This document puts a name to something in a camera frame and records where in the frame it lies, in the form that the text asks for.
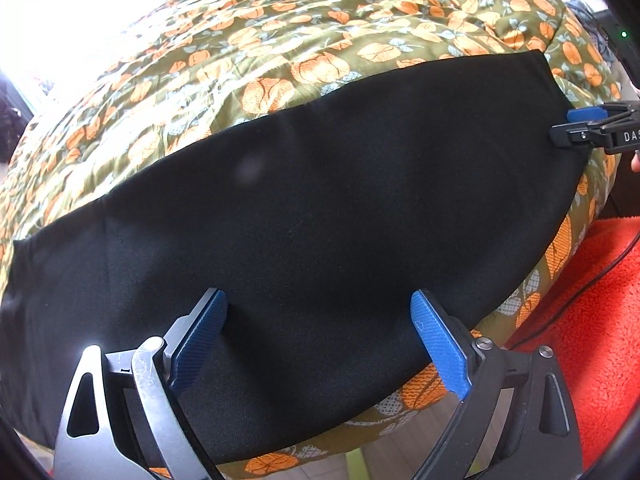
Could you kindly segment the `person's right hand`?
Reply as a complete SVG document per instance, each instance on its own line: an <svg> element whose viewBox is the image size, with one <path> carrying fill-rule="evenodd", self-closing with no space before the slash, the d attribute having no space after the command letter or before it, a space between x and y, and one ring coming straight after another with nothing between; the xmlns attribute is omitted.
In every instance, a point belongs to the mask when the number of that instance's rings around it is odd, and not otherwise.
<svg viewBox="0 0 640 480"><path fill-rule="evenodd" d="M636 172L637 174L640 172L640 152L639 151L636 151L634 153L634 157L632 158L630 168L633 172Z"/></svg>

